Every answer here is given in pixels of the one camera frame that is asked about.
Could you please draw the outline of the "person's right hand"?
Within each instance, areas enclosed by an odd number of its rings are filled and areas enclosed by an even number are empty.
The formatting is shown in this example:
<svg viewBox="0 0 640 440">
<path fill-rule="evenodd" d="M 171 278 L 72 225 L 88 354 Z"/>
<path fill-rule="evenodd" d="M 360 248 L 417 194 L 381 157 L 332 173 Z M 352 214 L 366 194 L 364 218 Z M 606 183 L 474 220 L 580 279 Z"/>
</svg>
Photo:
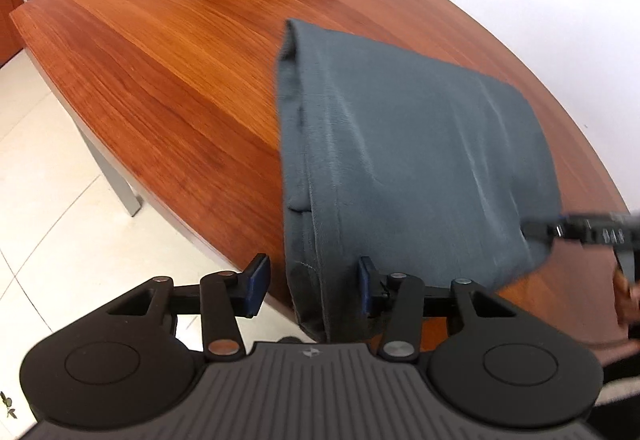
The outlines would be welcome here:
<svg viewBox="0 0 640 440">
<path fill-rule="evenodd" d="M 638 324 L 640 321 L 639 284 L 631 284 L 620 269 L 614 271 L 612 282 L 617 324 L 619 326 Z"/>
</svg>

